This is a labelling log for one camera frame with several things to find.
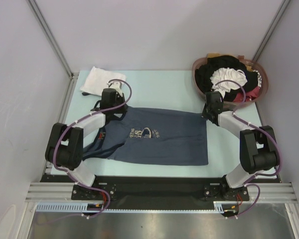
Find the white graphic tank top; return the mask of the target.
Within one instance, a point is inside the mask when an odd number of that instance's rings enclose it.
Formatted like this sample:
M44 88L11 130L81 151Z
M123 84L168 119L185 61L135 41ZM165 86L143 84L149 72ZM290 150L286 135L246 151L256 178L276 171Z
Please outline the white graphic tank top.
M110 80L122 80L125 82L126 79L127 77L124 74L92 67L80 91L90 95L101 96L102 91L108 88Z

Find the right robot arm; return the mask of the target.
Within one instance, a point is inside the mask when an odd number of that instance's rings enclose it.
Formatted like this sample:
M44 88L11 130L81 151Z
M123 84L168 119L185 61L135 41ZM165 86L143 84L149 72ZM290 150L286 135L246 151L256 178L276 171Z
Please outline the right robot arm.
M280 153L272 127L255 126L238 117L234 110L224 109L222 95L217 91L206 93L205 97L203 118L228 130L239 139L240 163L223 176L220 187L220 195L231 200L238 194L238 189L255 177L266 176L264 171L279 167Z

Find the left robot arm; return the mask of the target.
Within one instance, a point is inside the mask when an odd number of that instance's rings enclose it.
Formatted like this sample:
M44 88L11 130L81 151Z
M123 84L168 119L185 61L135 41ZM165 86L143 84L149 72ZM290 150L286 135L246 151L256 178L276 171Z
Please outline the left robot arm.
M45 160L54 168L65 172L76 184L83 187L89 199L99 196L100 186L95 184L95 174L83 162L83 141L92 132L103 128L115 114L127 112L127 102L118 80L110 80L102 91L100 101L89 114L71 124L55 123L52 127Z

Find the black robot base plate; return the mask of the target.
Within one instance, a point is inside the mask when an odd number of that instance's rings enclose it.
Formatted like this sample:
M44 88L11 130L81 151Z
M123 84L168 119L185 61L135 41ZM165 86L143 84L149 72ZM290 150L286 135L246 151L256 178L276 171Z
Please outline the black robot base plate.
M99 176L94 183L98 190L75 185L66 175L42 176L42 183L68 185L69 198L89 203L151 204L181 202L225 201L228 203L250 202L254 187L241 188L223 193L222 178L154 178Z

